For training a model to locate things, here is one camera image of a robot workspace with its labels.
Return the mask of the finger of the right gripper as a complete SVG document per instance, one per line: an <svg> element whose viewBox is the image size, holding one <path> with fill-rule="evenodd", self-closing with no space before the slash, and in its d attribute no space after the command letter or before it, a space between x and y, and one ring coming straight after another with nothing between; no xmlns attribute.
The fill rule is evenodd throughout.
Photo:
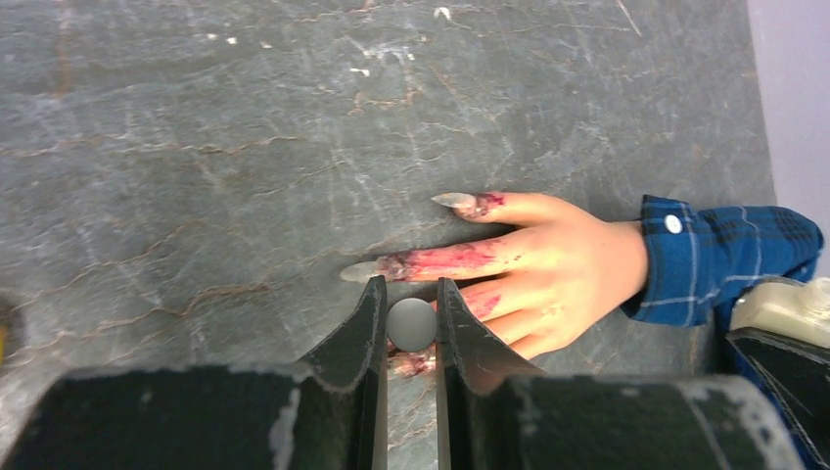
<svg viewBox="0 0 830 470"><path fill-rule="evenodd" d="M726 335L787 417L809 455L810 469L829 467L829 350L757 328Z"/></svg>

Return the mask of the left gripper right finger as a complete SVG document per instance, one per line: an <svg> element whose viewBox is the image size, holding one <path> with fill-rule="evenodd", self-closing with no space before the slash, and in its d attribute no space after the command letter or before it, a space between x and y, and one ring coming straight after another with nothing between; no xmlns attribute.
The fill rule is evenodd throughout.
<svg viewBox="0 0 830 470"><path fill-rule="evenodd" d="M779 413L740 376L554 376L438 282L442 469L800 469Z"/></svg>

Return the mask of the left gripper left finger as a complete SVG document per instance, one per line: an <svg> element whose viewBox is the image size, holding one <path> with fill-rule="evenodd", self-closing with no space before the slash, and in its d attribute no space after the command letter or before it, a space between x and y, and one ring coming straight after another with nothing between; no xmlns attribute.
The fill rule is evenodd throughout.
<svg viewBox="0 0 830 470"><path fill-rule="evenodd" d="M292 363L95 367L42 396L6 469L384 469L385 280Z"/></svg>

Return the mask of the nail polish bottle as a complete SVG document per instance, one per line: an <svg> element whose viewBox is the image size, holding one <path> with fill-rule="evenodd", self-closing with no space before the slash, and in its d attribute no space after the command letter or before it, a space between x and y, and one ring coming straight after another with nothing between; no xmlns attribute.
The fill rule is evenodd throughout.
<svg viewBox="0 0 830 470"><path fill-rule="evenodd" d="M829 278L806 283L769 278L741 297L729 330L755 328L829 348Z"/></svg>

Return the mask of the grey nail polish cap brush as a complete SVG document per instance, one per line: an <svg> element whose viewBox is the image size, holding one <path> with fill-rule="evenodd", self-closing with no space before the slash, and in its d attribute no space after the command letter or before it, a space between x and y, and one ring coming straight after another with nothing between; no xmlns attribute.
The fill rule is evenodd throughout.
<svg viewBox="0 0 830 470"><path fill-rule="evenodd" d="M437 332L436 310L426 301L406 298L396 302L389 310L388 338L400 351L424 351L434 342Z"/></svg>

